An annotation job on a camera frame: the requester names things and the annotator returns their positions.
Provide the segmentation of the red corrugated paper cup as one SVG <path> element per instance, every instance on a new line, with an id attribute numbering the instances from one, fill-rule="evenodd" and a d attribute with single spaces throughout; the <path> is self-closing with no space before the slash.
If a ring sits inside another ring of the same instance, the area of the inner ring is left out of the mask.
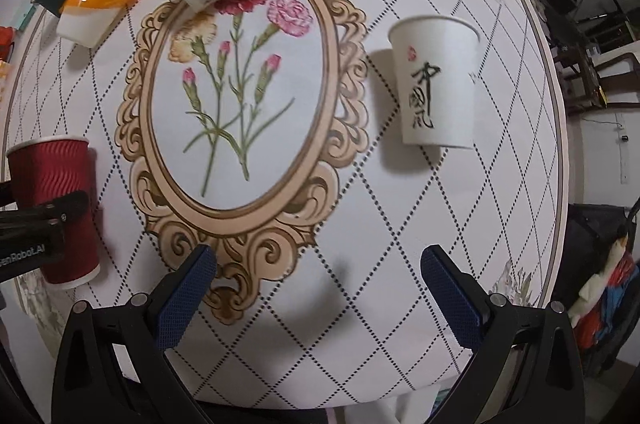
<path id="1" fill-rule="evenodd" d="M 94 166 L 84 137 L 50 136 L 13 146 L 6 155 L 11 190 L 19 209 L 49 203 L 74 191 L 94 188 Z M 90 210 L 64 225 L 62 259 L 41 267 L 52 288 L 70 290 L 100 272 L 98 236 Z"/>

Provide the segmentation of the white paper cup calligraphy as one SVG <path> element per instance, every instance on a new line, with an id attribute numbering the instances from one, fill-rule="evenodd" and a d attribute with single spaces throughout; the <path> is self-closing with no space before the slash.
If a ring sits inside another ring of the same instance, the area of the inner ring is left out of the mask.
<path id="1" fill-rule="evenodd" d="M 480 34 L 467 21 L 419 15 L 397 21 L 392 45 L 406 145 L 470 149 Z"/>

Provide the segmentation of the white goose plush toy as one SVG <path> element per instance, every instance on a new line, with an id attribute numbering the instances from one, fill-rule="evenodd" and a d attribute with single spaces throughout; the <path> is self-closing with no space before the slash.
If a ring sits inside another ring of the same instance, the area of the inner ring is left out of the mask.
<path id="1" fill-rule="evenodd" d="M 592 275 L 579 290 L 578 299 L 567 311 L 573 328 L 576 328 L 579 320 L 585 317 L 596 306 L 597 301 L 600 300 L 608 285 L 608 280 L 612 277 L 618 263 L 626 252 L 627 243 L 628 237 L 617 239 L 608 252 L 608 258 L 603 269 L 600 273 Z"/>

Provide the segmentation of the red plastic bag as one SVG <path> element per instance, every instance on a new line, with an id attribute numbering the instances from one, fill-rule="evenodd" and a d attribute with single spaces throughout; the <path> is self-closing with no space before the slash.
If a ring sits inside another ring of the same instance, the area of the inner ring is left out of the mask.
<path id="1" fill-rule="evenodd" d="M 12 27 L 0 27 L 0 60 L 8 62 L 14 48 L 15 30 Z"/>

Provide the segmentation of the teal card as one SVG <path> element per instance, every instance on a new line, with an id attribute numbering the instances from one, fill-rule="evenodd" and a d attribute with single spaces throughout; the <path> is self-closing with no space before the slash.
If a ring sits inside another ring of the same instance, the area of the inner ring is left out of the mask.
<path id="1" fill-rule="evenodd" d="M 13 28 L 18 32 L 23 32 L 30 21 L 32 16 L 35 15 L 37 7 L 32 2 L 27 2 L 20 6 L 13 19 Z"/>

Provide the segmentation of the floral diamond pattern tablecloth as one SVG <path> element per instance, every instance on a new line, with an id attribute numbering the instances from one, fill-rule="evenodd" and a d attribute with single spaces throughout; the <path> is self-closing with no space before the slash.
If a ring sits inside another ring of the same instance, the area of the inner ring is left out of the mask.
<path id="1" fill-rule="evenodd" d="M 408 146 L 387 34 L 451 15 L 480 35 L 468 149 Z M 256 408 L 367 402 L 458 375 L 420 276 L 443 247 L 487 290 L 550 301 L 566 218 L 566 124 L 529 0 L 139 0 L 86 48 L 37 10 L 6 85 L 4 148 L 85 137 L 100 273 L 13 282 L 12 335 L 50 376 L 75 301 L 125 303 L 194 245 L 219 259 L 169 359 L 200 399 Z"/>

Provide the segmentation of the dark wooden chair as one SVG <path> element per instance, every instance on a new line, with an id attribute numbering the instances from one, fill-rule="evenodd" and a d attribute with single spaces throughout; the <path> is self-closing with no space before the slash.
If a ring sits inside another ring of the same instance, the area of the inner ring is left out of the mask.
<path id="1" fill-rule="evenodd" d="M 598 110 L 637 111 L 639 100 L 639 28 L 612 0 L 614 10 L 590 17 L 562 19 L 553 61 L 562 68 L 565 109 L 570 117 Z"/>

